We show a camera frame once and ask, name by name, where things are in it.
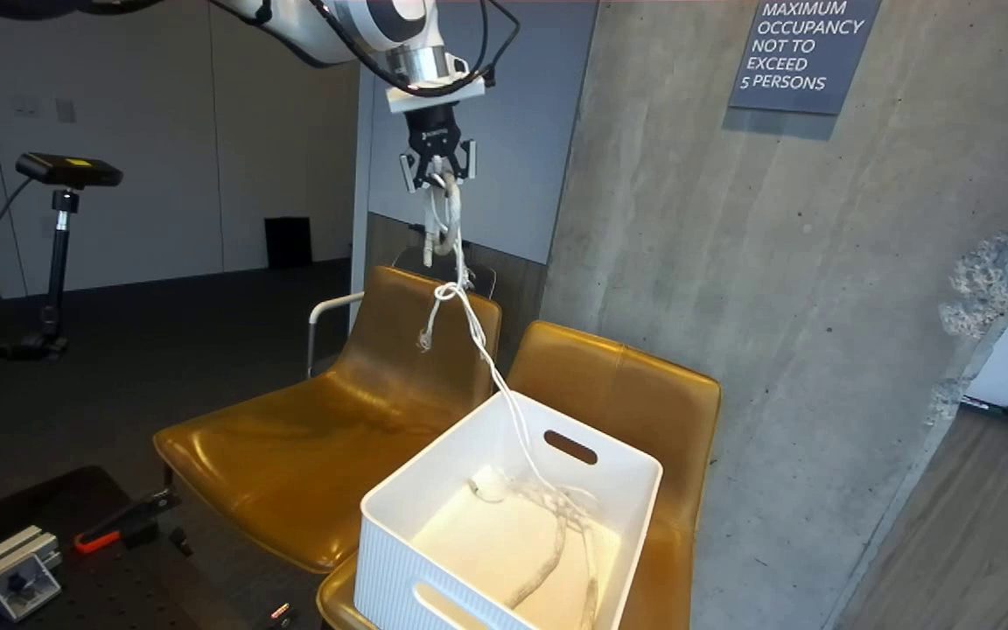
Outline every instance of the black stand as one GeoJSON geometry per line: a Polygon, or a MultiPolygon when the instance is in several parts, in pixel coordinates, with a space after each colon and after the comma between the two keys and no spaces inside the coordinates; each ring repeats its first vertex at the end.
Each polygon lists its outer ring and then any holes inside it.
{"type": "Polygon", "coordinates": [[[46,304],[38,312],[38,333],[19,337],[18,344],[2,344],[0,357],[2,361],[47,361],[63,357],[71,351],[71,341],[63,337],[63,272],[71,259],[71,217],[81,209],[81,193],[77,190],[56,190],[51,193],[51,262],[47,262],[47,290],[46,304]]]}

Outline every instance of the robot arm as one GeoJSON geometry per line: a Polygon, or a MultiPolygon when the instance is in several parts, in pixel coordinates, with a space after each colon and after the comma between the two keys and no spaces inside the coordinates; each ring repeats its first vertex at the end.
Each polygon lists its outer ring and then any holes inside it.
{"type": "Polygon", "coordinates": [[[401,173],[408,190],[441,190],[452,179],[471,179],[471,139],[460,139],[452,110],[464,98],[480,98],[488,83],[488,71],[481,66],[481,56],[469,66],[443,53],[434,0],[218,4],[242,21],[273,32],[306,63],[365,63],[382,76],[387,83],[387,110],[406,116],[408,151],[401,173]]]}

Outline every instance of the white cable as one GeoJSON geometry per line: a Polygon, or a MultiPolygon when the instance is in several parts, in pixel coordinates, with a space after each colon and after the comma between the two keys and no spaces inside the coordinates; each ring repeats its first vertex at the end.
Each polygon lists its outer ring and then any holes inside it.
{"type": "MultiPolygon", "coordinates": [[[[443,173],[443,186],[438,193],[429,193],[429,208],[428,208],[428,238],[422,238],[422,265],[434,262],[434,245],[441,241],[443,236],[443,245],[455,252],[455,280],[452,283],[438,283],[434,286],[434,307],[428,316],[428,327],[418,333],[418,351],[428,353],[434,346],[434,323],[438,323],[438,312],[443,302],[458,302],[460,312],[464,312],[464,327],[469,327],[469,341],[474,346],[474,353],[481,357],[499,398],[502,398],[502,410],[506,410],[506,419],[515,428],[515,438],[518,438],[518,452],[525,455],[532,477],[537,479],[537,498],[534,503],[541,503],[553,518],[555,518],[555,544],[553,544],[553,553],[548,559],[511,595],[502,598],[511,609],[518,609],[521,603],[528,603],[544,580],[548,573],[558,566],[563,559],[563,549],[567,549],[567,532],[575,529],[581,535],[581,553],[584,553],[584,572],[586,572],[586,580],[584,580],[584,598],[581,598],[581,630],[592,630],[595,619],[597,619],[597,565],[595,565],[595,538],[592,538],[592,529],[586,529],[586,512],[584,512],[584,490],[576,487],[563,487],[563,483],[553,483],[541,465],[534,461],[534,452],[532,452],[532,435],[528,435],[528,419],[525,414],[518,410],[518,398],[511,391],[511,384],[502,383],[492,353],[486,351],[486,333],[469,304],[469,265],[464,265],[464,236],[460,236],[460,183],[443,173]]],[[[471,498],[486,502],[486,503],[502,503],[502,493],[486,493],[474,479],[469,479],[469,490],[471,498]]]]}
{"type": "Polygon", "coordinates": [[[597,579],[595,579],[597,566],[592,559],[592,529],[586,529],[592,518],[586,518],[586,512],[581,503],[581,498],[586,498],[586,493],[576,490],[576,487],[553,483],[541,473],[541,465],[534,461],[528,419],[525,419],[511,384],[502,383],[492,353],[486,351],[486,333],[481,333],[481,327],[480,327],[460,283],[452,280],[452,283],[438,283],[434,286],[434,307],[429,307],[428,327],[418,333],[418,346],[429,351],[438,307],[443,302],[458,302],[460,304],[464,327],[469,327],[469,341],[480,351],[480,357],[481,357],[481,364],[486,364],[486,370],[488,370],[488,378],[492,378],[492,384],[497,384],[497,391],[502,398],[506,419],[511,419],[511,428],[518,435],[518,452],[525,455],[532,477],[537,479],[541,498],[534,498],[534,502],[555,518],[555,529],[558,529],[553,557],[506,598],[506,605],[518,609],[528,595],[534,595],[544,586],[544,579],[558,566],[563,546],[567,546],[567,532],[575,529],[581,535],[581,553],[584,553],[584,566],[586,566],[584,598],[581,598],[581,605],[584,605],[581,609],[581,626],[586,630],[595,623],[595,616],[597,616],[597,579]]]}

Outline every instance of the sign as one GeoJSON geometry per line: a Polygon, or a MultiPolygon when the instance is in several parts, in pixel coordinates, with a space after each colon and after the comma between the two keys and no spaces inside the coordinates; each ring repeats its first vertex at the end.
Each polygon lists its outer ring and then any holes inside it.
{"type": "Polygon", "coordinates": [[[879,0],[763,0],[731,110],[842,110],[879,0]]]}

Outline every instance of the gray floor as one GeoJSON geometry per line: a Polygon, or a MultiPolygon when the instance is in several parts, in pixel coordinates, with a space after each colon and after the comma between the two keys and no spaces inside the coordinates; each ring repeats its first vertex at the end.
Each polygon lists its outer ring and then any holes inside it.
{"type": "MultiPolygon", "coordinates": [[[[108,470],[128,493],[158,490],[151,435],[298,383],[303,312],[336,293],[336,280],[333,270],[273,270],[71,293],[66,357],[0,361],[0,498],[77,465],[108,470]]],[[[30,333],[30,316],[30,302],[0,304],[0,344],[30,333]]],[[[339,328],[330,327],[322,357],[336,353],[339,328]]],[[[253,626],[282,598],[316,626],[316,579],[243,546],[194,502],[169,522],[189,532],[191,565],[253,626]]]]}

